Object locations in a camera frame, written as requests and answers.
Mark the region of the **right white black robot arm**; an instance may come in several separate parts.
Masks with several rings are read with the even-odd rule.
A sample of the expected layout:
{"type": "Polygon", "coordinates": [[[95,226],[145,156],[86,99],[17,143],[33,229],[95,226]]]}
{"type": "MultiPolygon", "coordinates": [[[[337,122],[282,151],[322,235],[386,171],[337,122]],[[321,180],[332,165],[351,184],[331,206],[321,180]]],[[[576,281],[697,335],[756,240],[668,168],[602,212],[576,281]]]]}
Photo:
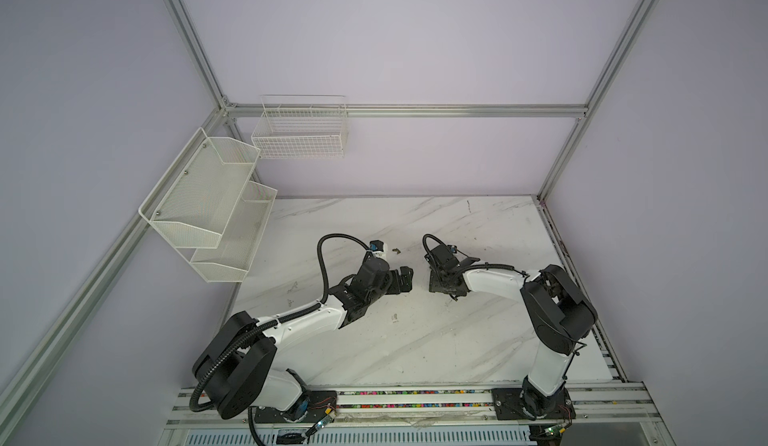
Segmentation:
{"type": "Polygon", "coordinates": [[[425,254],[432,292],[465,297],[471,292],[520,300],[539,346],[522,382],[518,407],[530,419],[544,418],[565,398],[568,370],[597,322],[592,303],[560,266],[550,264],[534,277],[506,264],[482,263],[438,245],[425,254]]]}

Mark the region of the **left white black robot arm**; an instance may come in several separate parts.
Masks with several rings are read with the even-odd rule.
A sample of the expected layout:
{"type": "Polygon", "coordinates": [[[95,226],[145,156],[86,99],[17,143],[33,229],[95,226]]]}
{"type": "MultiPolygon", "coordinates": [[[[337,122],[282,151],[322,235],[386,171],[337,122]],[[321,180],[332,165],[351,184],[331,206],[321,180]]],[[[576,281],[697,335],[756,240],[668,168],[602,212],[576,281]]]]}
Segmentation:
{"type": "Polygon", "coordinates": [[[358,321],[386,295],[412,291],[414,271],[361,268],[316,301],[274,317],[256,319],[242,311],[231,316],[192,367],[197,384],[188,408],[214,410],[232,419],[250,407],[279,414],[287,422],[303,419],[315,394],[296,371],[278,367],[280,352],[358,321]]]}

